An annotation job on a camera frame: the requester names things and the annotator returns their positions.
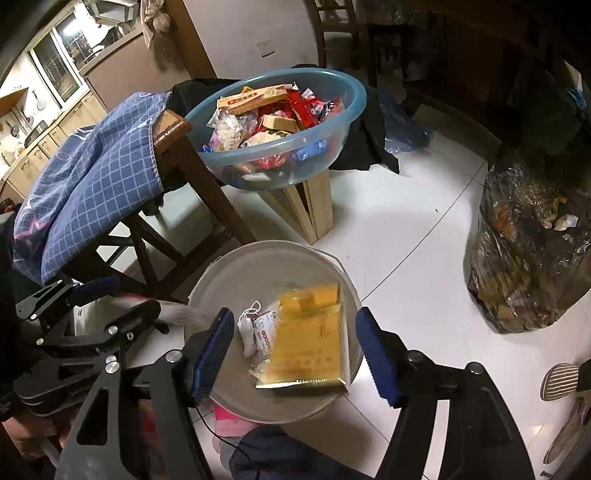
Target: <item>candy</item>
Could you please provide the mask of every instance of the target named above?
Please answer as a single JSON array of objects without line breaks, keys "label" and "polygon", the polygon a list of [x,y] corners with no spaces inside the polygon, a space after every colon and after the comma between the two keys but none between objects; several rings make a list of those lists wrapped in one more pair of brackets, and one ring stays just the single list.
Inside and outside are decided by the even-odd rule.
[{"label": "candy", "polygon": [[306,101],[300,95],[300,92],[292,90],[287,93],[287,99],[290,101],[291,109],[295,113],[303,128],[311,128],[318,125],[318,119],[312,115]]}]

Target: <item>wall outlet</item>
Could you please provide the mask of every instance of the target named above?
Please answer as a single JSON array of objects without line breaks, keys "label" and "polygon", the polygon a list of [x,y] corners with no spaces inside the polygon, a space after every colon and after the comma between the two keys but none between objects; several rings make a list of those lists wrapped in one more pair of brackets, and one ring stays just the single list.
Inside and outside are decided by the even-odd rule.
[{"label": "wall outlet", "polygon": [[256,46],[258,47],[259,52],[261,52],[261,57],[263,58],[275,53],[275,47],[273,46],[272,40],[260,41],[256,44]]}]

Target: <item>white bucket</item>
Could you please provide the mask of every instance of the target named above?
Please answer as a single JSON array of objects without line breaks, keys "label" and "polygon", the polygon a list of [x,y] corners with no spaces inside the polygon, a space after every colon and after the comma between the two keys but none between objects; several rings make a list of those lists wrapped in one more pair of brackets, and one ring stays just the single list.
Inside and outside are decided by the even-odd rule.
[{"label": "white bucket", "polygon": [[[264,308],[291,288],[338,282],[348,324],[353,381],[363,360],[355,335],[355,314],[361,302],[342,264],[333,258],[342,270],[320,251],[293,242],[267,240],[244,245],[219,258],[206,270],[191,292],[189,305],[212,319],[221,307],[228,307],[238,321],[242,311],[255,300]],[[192,333],[186,328],[185,338]],[[242,348],[236,329],[211,393],[213,401],[233,414],[258,423],[289,423],[319,412],[337,397],[336,393],[315,393],[313,389],[294,390],[289,395],[256,389],[255,378],[248,372],[250,361],[244,358]]]}]

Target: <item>wooden door frame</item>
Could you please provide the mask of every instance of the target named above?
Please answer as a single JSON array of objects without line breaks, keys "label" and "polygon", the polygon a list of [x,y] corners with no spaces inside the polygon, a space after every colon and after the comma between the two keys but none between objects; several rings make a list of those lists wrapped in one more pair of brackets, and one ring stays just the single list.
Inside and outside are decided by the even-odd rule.
[{"label": "wooden door frame", "polygon": [[191,78],[217,78],[183,0],[166,0],[163,10],[170,15],[171,35]]}]

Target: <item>wooden chair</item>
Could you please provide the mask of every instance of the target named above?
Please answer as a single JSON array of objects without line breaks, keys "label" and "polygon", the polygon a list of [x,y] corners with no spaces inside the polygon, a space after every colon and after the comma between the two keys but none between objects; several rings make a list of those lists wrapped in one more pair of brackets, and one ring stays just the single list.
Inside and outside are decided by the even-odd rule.
[{"label": "wooden chair", "polygon": [[[126,293],[161,300],[181,300],[186,303],[187,299],[172,298],[173,292],[223,244],[233,236],[243,245],[255,241],[245,222],[191,146],[186,137],[190,130],[191,125],[184,118],[168,110],[163,112],[154,125],[154,152],[158,173],[165,189],[170,185],[178,185],[179,180],[188,182],[217,217],[222,227],[214,228],[213,232],[188,255],[183,256],[140,217],[141,209],[138,209],[122,220],[122,223],[129,228],[129,237],[103,234],[65,265],[62,272],[81,282],[117,275],[121,281],[121,290]],[[162,280],[158,279],[154,271],[144,241],[177,264]],[[119,248],[107,261],[104,261],[96,251],[99,245]],[[127,247],[135,249],[145,284],[111,267],[116,256]]]},{"label": "wooden chair", "polygon": [[[339,5],[336,0],[304,0],[314,35],[316,36],[316,46],[318,48],[318,66],[326,68],[326,41],[324,34],[326,32],[350,33],[353,37],[351,44],[351,65],[357,68],[359,55],[359,36],[363,33],[363,25],[358,23],[355,7],[352,0],[344,0],[343,5]],[[339,17],[339,11],[345,11],[346,19]]]}]

